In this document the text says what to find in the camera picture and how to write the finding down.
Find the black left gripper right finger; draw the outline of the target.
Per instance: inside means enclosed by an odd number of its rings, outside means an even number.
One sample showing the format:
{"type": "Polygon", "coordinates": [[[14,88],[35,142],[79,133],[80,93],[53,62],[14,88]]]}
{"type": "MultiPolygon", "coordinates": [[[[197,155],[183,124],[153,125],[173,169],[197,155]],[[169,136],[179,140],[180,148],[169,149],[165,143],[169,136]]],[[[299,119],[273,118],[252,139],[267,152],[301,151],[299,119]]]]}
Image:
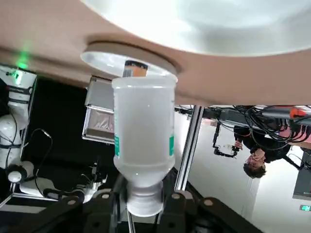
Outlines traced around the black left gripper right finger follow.
{"type": "Polygon", "coordinates": [[[189,191],[173,191],[174,168],[165,178],[169,193],[157,225],[158,233],[260,233],[244,217],[217,198],[197,198],[189,191]]]}

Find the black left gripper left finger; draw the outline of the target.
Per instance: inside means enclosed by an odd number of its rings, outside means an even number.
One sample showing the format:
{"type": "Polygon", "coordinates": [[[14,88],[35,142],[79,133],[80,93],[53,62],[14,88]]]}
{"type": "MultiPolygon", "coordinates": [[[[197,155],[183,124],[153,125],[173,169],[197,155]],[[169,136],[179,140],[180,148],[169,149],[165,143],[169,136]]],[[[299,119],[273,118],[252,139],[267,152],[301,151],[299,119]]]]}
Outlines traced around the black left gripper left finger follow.
{"type": "Polygon", "coordinates": [[[102,189],[82,203],[75,196],[56,201],[36,214],[28,214],[1,227],[2,233],[116,233],[121,218],[125,178],[119,175],[112,189],[102,189]]]}

